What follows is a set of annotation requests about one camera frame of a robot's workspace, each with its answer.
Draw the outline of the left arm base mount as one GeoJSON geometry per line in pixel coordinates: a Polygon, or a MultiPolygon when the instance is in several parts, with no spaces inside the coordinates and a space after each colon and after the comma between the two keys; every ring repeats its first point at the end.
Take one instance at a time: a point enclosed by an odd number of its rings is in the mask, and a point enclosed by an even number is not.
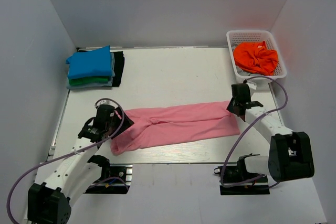
{"type": "Polygon", "coordinates": [[[109,175],[105,179],[94,182],[85,194],[126,195],[131,186],[133,174],[132,164],[111,164],[109,175]]]}

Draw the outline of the pink t shirt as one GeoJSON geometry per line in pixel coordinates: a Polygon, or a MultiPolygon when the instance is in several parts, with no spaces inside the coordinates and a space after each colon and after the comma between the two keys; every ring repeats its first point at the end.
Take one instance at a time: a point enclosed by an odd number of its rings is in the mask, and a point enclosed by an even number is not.
{"type": "Polygon", "coordinates": [[[189,143],[240,134],[228,102],[126,110],[133,125],[111,143],[114,155],[138,149],[189,143]]]}

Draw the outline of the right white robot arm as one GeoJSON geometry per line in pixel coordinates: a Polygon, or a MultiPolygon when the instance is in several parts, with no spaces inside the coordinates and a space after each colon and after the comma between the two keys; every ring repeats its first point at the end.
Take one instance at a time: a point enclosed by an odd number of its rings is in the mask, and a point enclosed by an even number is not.
{"type": "Polygon", "coordinates": [[[227,107],[254,128],[269,143],[267,156],[248,154],[241,156],[234,172],[243,182],[271,176],[276,182],[313,177],[315,174],[310,138],[305,132],[295,132],[273,118],[258,101],[252,101],[251,83],[232,85],[232,98],[227,107]]]}

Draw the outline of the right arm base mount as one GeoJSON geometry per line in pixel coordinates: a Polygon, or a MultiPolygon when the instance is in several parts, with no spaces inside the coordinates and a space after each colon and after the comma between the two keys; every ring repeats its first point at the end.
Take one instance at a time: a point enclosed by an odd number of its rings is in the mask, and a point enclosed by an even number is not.
{"type": "MultiPolygon", "coordinates": [[[[248,179],[257,177],[258,174],[247,173],[243,175],[238,171],[238,166],[234,163],[228,164],[224,172],[224,185],[239,183],[248,179]]],[[[221,196],[251,196],[251,195],[269,195],[268,178],[262,177],[254,179],[252,182],[244,183],[235,187],[223,187],[219,184],[221,196]]]]}

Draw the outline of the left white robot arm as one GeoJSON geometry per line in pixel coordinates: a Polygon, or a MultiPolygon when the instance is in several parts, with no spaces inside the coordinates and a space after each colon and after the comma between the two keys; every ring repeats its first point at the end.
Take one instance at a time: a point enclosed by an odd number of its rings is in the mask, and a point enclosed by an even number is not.
{"type": "Polygon", "coordinates": [[[27,218],[32,223],[67,223],[72,207],[88,189],[108,182],[120,182],[111,175],[107,157],[97,151],[103,140],[123,133],[133,121],[120,107],[108,104],[97,106],[96,116],[88,119],[71,149],[71,155],[42,183],[34,183],[28,191],[27,218]]]}

